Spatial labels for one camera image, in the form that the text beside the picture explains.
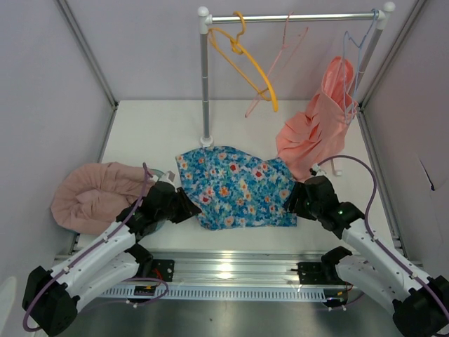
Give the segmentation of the blue floral garment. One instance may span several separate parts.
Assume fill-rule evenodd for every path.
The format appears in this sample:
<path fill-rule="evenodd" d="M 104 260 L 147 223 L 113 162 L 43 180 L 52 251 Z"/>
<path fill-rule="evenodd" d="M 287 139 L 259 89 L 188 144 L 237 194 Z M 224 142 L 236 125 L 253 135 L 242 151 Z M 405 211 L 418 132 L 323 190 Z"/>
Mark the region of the blue floral garment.
<path fill-rule="evenodd" d="M 234 147 L 202 147 L 175 158 L 180 182 L 207 230 L 295 227 L 283 205 L 295 179 L 281 159 L 267 161 Z"/>

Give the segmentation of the salmon pink skirt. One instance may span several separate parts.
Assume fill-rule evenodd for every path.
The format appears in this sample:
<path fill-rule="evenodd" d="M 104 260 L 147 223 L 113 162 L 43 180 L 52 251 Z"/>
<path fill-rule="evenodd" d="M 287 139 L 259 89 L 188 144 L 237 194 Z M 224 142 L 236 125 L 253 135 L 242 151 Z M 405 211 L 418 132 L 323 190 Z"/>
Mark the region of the salmon pink skirt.
<path fill-rule="evenodd" d="M 288 119 L 276 136 L 277 155 L 298 181 L 308 179 L 314 164 L 344 149 L 349 126 L 343 122 L 341 59 L 329 63 L 306 110 Z"/>

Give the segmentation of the dusty pink pleated garment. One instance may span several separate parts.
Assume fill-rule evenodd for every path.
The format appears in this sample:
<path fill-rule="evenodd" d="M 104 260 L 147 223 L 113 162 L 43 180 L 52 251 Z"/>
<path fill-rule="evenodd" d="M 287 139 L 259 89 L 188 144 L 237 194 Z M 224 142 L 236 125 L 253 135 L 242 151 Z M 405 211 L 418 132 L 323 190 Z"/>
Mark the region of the dusty pink pleated garment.
<path fill-rule="evenodd" d="M 155 181 L 144 184 L 144 169 L 118 162 L 85 164 L 71 172 L 54 194 L 51 213 L 56 223 L 79 234 L 102 234 L 140 193 L 147 194 Z"/>

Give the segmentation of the pink wire hanger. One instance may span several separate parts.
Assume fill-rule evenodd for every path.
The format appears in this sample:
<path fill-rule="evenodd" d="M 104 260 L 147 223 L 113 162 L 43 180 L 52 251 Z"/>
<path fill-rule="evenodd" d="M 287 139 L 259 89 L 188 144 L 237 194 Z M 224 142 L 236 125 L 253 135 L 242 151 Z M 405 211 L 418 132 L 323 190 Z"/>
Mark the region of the pink wire hanger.
<path fill-rule="evenodd" d="M 293 14 L 294 14 L 293 11 L 289 12 L 288 14 L 288 17 L 283 26 L 281 48 L 266 73 L 269 83 L 272 85 L 272 88 L 274 88 L 274 84 L 276 83 L 276 81 L 282 77 L 284 69 L 287 67 L 292 57 L 296 54 L 297 50 L 301 46 L 302 41 L 306 37 L 307 32 L 309 30 L 309 28 L 306 27 L 299 33 L 288 34 L 288 25 L 289 22 L 291 21 Z M 257 107 L 260 101 L 262 100 L 267 101 L 267 99 L 263 98 L 262 95 L 268 95 L 269 98 L 271 98 L 271 93 L 269 92 L 268 86 L 265 86 L 261 90 L 261 93 L 256 93 L 255 97 L 251 101 L 251 104 L 246 110 L 245 118 L 248 118 L 250 116 L 250 114 Z"/>

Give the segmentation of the blue wire hanger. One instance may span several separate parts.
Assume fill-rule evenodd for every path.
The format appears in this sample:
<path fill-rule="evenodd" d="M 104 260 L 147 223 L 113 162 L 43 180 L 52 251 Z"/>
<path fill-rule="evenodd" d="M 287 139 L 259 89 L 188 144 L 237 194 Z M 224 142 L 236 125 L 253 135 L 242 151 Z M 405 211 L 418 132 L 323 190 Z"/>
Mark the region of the blue wire hanger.
<path fill-rule="evenodd" d="M 343 84 L 343 94 L 342 94 L 342 102 L 343 102 L 343 122 L 345 125 L 349 126 L 355 118 L 356 112 L 356 103 L 354 102 L 354 96 L 358 90 L 358 84 L 355 85 L 355 88 L 350 89 L 351 85 L 355 80 L 359 78 L 359 70 L 361 69 L 362 62 L 362 51 L 365 44 L 365 41 L 372 30 L 374 24 L 378 21 L 379 11 L 377 9 L 372 9 L 373 19 L 366 33 L 363 35 L 362 39 L 358 42 L 353 38 L 353 36 L 349 33 L 349 31 L 345 31 L 342 40 L 342 84 Z M 356 60 L 356 68 L 353 67 L 352 63 L 347 59 L 347 49 L 348 45 L 352 44 L 357 49 L 357 60 Z"/>

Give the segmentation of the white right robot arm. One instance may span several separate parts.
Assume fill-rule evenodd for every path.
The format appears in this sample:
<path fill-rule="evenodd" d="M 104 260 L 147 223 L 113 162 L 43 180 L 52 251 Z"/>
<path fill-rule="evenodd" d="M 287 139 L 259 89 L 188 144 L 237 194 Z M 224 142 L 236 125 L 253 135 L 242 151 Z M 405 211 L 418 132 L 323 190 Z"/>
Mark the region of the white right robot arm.
<path fill-rule="evenodd" d="M 354 285 L 382 306 L 403 336 L 440 336 L 448 327 L 448 280 L 425 271 L 367 228 L 367 215 L 340 202 L 332 183 L 315 176 L 296 183 L 285 209 L 322 227 L 357 251 L 339 246 L 322 257 L 321 277 Z"/>

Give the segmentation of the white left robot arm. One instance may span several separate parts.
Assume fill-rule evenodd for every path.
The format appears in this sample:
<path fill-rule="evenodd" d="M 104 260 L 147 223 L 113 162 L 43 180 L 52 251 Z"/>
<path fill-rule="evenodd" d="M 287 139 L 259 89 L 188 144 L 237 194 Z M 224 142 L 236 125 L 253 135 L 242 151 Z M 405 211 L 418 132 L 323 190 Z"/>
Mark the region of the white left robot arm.
<path fill-rule="evenodd" d="M 140 240 L 159 223 L 178 224 L 200 213 L 181 187 L 156 182 L 87 247 L 49 270 L 30 272 L 22 299 L 24 330 L 57 336 L 104 291 L 127 280 L 150 280 L 153 256 Z"/>

